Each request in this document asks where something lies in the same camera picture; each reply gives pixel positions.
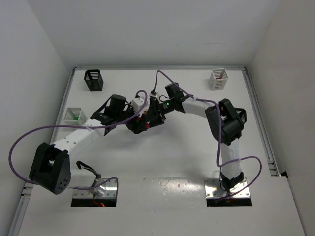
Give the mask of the red green brown lego stack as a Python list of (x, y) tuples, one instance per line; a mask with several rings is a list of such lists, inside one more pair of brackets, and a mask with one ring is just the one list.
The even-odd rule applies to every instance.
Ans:
[(147, 111), (144, 111), (144, 113), (137, 118), (137, 125), (140, 131), (146, 131), (150, 128), (149, 122), (146, 120), (146, 118)]

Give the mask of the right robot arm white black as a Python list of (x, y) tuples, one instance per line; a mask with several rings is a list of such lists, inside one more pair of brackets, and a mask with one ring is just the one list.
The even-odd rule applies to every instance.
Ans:
[(229, 192), (244, 179), (238, 148), (247, 122), (247, 111), (234, 107), (226, 98), (218, 103), (195, 98), (179, 88), (178, 83), (168, 84), (165, 89), (168, 98), (162, 102), (154, 89), (150, 93), (150, 106), (146, 113), (150, 126), (162, 124), (165, 115), (172, 111), (206, 118), (213, 137), (218, 141), (218, 153), (221, 154), (222, 163), (217, 161), (221, 187)]

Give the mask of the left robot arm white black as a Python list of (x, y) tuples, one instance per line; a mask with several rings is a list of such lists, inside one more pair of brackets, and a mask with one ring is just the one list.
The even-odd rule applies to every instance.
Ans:
[(142, 110), (148, 105), (148, 96), (137, 95), (131, 102), (120, 95), (111, 95), (91, 117), (66, 137), (37, 147), (29, 178), (35, 184), (60, 194), (67, 188), (91, 190), (101, 178), (94, 168), (77, 161), (71, 162), (87, 146), (108, 134), (118, 125), (126, 125), (132, 132), (148, 128)]

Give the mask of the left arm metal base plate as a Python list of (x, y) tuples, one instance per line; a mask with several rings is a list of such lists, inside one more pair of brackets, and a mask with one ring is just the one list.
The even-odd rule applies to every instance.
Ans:
[(96, 199), (110, 199), (113, 200), (117, 196), (117, 181), (115, 179), (109, 180), (103, 185), (93, 190), (78, 190), (74, 189), (73, 199), (92, 199), (95, 195)]

